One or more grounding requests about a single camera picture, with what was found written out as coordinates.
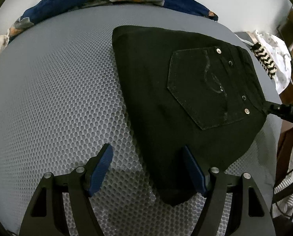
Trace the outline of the black pants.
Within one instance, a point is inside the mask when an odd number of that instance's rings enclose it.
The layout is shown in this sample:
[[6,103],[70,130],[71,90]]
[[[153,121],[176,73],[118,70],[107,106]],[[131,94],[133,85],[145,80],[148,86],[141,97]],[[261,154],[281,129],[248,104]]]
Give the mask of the black pants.
[[120,26],[112,47],[131,129],[150,180],[171,206],[196,193],[187,154],[226,170],[266,121],[247,50],[195,32]]

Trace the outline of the black white striped cloth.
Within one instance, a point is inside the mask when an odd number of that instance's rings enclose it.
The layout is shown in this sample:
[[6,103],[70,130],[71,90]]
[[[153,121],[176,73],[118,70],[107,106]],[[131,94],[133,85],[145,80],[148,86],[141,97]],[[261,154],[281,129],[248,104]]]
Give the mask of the black white striped cloth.
[[259,61],[259,63],[262,65],[263,69],[266,71],[270,79],[273,79],[276,75],[277,68],[275,65],[275,62],[271,58],[271,56],[268,54],[267,50],[260,44],[256,43],[251,47],[251,50],[256,57],[256,59]]

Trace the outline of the white dotted cloth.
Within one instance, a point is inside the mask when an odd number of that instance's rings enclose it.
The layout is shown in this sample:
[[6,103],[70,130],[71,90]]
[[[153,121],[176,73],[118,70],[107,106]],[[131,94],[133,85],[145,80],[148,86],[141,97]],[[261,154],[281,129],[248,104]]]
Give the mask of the white dotted cloth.
[[255,30],[254,35],[275,63],[276,72],[273,80],[277,93],[281,94],[291,82],[290,52],[285,42],[273,34]]

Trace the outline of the grey mesh mattress cover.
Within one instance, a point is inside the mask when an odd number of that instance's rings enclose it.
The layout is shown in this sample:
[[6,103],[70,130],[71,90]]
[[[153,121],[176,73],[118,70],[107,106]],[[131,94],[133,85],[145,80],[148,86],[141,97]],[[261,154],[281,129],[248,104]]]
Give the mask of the grey mesh mattress cover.
[[71,171],[110,141],[111,170],[91,200],[106,235],[190,235],[203,197],[170,207],[152,192],[126,124],[112,55],[119,25],[200,32],[235,45],[226,27],[156,6],[77,10],[20,34],[0,55],[0,221],[18,232],[42,175]]

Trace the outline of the grey folded cloth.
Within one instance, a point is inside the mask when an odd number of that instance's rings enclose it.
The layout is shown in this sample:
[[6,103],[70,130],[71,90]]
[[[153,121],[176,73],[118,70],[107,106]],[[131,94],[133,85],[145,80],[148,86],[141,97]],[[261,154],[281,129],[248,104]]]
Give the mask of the grey folded cloth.
[[235,32],[235,34],[238,37],[238,39],[240,39],[246,45],[253,46],[255,44],[249,36],[249,34],[247,34],[246,32]]

